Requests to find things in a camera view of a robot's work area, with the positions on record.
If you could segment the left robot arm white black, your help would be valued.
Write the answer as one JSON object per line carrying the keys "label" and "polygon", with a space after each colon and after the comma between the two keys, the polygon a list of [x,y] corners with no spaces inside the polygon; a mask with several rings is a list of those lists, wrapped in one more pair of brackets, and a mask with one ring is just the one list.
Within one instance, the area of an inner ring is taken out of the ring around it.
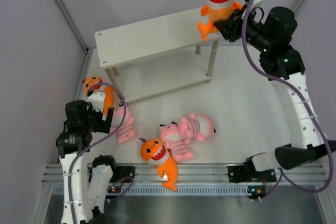
{"label": "left robot arm white black", "polygon": [[109,133],[113,109],[104,114],[102,101],[76,100],[66,104],[67,119],[56,139],[64,179],[61,223],[106,223],[104,202],[119,170],[113,156],[100,155],[88,169],[94,132]]}

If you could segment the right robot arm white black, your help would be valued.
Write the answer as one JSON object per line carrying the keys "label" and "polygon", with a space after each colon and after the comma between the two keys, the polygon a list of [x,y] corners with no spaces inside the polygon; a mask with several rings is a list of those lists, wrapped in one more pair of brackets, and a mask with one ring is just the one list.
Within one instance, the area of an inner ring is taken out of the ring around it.
{"label": "right robot arm white black", "polygon": [[307,85],[305,66],[301,54],[290,42],[297,28],[292,10],[274,7],[264,23],[254,20],[252,10],[243,20],[244,11],[236,9],[227,20],[214,23],[223,38],[235,42],[243,38],[243,49],[251,45],[259,51],[260,67],[255,67],[266,77],[280,100],[290,132],[289,144],[272,151],[256,154],[246,159],[245,174],[258,180],[264,171],[276,168],[290,170],[335,152],[335,141],[320,132]]}

